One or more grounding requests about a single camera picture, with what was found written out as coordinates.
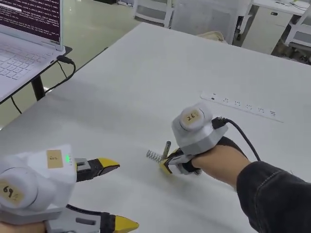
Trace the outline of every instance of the laptop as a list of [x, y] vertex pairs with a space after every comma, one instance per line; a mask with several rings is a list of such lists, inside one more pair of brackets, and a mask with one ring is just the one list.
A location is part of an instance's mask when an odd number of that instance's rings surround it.
[[63, 0], [0, 0], [0, 103], [65, 54]]

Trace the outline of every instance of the laptop screen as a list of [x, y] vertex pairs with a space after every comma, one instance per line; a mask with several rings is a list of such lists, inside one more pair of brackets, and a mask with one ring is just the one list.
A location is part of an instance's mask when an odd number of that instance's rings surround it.
[[0, 0], [0, 24], [60, 43], [60, 0]]

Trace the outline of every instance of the white chair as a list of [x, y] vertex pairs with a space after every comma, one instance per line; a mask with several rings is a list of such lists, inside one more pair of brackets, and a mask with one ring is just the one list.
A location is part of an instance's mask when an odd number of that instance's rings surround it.
[[250, 0], [249, 1], [249, 4], [248, 4], [248, 7], [246, 9], [246, 14], [245, 16], [243, 17], [243, 21], [240, 25], [240, 31], [239, 31], [239, 34], [243, 34], [244, 31], [245, 31], [245, 28], [246, 28], [246, 25], [248, 23], [248, 20], [253, 16], [253, 14], [251, 13], [251, 8], [253, 6], [253, 3], [254, 3], [254, 0]]
[[311, 7], [309, 7], [297, 23], [290, 23], [291, 30], [284, 42], [286, 46], [296, 43], [311, 47]]
[[[164, 17], [156, 17], [155, 11], [162, 12]], [[135, 0], [133, 12], [134, 17], [161, 23], [168, 28], [173, 14], [172, 0]]]
[[177, 0], [171, 29], [192, 35], [218, 31], [232, 44], [239, 0]]

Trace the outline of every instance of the number label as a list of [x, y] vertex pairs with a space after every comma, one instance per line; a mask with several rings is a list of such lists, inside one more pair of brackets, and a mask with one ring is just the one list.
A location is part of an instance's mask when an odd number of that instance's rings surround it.
[[193, 110], [192, 112], [190, 112], [189, 114], [187, 114], [183, 117], [183, 122], [186, 125], [190, 125], [190, 124], [198, 121], [199, 119], [201, 119], [201, 116], [200, 116], [198, 110]]
[[19, 205], [24, 199], [24, 194], [6, 180], [0, 180], [0, 196], [14, 205]]
[[60, 150], [47, 150], [48, 169], [62, 168], [63, 156]]

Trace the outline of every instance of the green led light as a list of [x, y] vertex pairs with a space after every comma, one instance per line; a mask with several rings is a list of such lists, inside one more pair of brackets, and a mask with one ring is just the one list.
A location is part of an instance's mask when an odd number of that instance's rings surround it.
[[69, 155], [66, 155], [66, 162], [67, 162], [67, 163], [70, 162], [70, 157], [69, 157]]

